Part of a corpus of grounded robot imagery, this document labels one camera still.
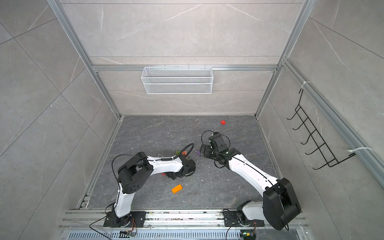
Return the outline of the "orange-yellow rectangular block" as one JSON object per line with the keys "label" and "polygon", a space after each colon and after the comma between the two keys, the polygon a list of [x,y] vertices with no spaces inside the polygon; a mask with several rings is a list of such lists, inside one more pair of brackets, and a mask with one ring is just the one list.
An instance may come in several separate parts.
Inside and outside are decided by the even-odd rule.
{"label": "orange-yellow rectangular block", "polygon": [[181,191],[182,189],[183,189],[183,186],[181,184],[179,184],[179,185],[173,187],[171,189],[171,191],[172,191],[173,194],[176,194],[177,192]]}

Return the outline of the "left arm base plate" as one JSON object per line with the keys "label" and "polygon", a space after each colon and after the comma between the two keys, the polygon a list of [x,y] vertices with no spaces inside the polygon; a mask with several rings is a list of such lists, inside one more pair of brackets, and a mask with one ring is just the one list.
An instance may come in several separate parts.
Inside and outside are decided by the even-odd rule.
{"label": "left arm base plate", "polygon": [[134,226],[136,228],[142,228],[144,226],[146,214],[147,212],[145,211],[133,211],[124,217],[118,218],[115,211],[111,211],[107,213],[103,227],[129,228]]}

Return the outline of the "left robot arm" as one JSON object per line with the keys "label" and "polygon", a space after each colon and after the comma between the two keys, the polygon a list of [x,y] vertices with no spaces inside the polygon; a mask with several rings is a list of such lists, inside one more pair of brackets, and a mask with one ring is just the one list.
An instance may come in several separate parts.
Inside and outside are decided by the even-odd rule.
{"label": "left robot arm", "polygon": [[196,163],[178,154],[167,158],[147,156],[139,152],[118,169],[118,195],[113,207],[114,217],[122,220],[131,214],[135,193],[140,190],[152,175],[166,174],[167,177],[189,177],[196,171]]}

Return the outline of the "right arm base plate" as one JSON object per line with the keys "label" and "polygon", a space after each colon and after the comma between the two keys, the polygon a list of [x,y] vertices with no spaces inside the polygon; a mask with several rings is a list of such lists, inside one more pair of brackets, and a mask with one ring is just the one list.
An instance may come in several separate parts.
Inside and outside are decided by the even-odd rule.
{"label": "right arm base plate", "polygon": [[240,211],[222,211],[226,227],[264,227],[265,222],[262,220],[249,220]]}

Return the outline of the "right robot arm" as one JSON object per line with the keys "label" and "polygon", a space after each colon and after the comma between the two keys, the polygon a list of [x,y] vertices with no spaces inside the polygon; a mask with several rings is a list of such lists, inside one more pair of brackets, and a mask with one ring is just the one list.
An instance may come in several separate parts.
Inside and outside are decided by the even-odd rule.
{"label": "right robot arm", "polygon": [[219,162],[251,184],[263,197],[261,202],[246,201],[238,206],[238,224],[266,221],[274,229],[289,229],[289,222],[302,212],[292,183],[286,178],[277,179],[256,167],[236,149],[220,152],[202,144],[201,154]]}

